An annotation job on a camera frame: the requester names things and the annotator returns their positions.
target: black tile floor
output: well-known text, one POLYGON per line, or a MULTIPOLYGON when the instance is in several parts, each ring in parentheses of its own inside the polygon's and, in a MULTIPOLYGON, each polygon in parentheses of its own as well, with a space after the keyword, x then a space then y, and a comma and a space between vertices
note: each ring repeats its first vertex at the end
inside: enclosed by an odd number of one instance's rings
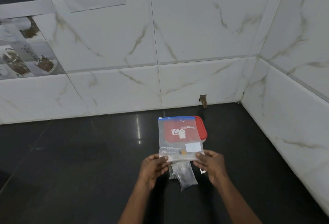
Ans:
MULTIPOLYGON (((159 151, 158 117, 198 115, 204 148, 224 155, 231 180, 265 223, 329 223, 241 104, 0 125, 1 224, 116 223, 141 161, 159 151)), ((180 191, 164 174, 145 223, 230 223, 219 194, 194 167, 199 185, 180 191)))

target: red lid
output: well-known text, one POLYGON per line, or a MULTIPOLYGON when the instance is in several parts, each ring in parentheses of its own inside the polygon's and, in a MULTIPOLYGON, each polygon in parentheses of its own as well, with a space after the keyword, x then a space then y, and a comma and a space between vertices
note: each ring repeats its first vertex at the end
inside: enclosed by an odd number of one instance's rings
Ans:
POLYGON ((194 116, 194 117, 195 117, 196 128, 198 129, 200 139, 205 140, 208 135, 206 128, 203 124, 203 121, 199 116, 194 116))

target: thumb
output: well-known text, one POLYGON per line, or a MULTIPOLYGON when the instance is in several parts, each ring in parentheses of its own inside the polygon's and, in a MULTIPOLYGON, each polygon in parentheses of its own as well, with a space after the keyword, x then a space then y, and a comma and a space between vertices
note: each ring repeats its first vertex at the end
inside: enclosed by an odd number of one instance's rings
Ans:
POLYGON ((210 158, 209 156, 207 156, 207 155, 203 155, 203 154, 201 154, 201 153, 196 153, 196 157, 199 159, 199 160, 201 160, 201 161, 203 161, 203 162, 207 162, 208 161, 208 159, 210 158))
POLYGON ((168 160, 168 156, 160 157, 157 159, 157 164, 164 164, 168 160))

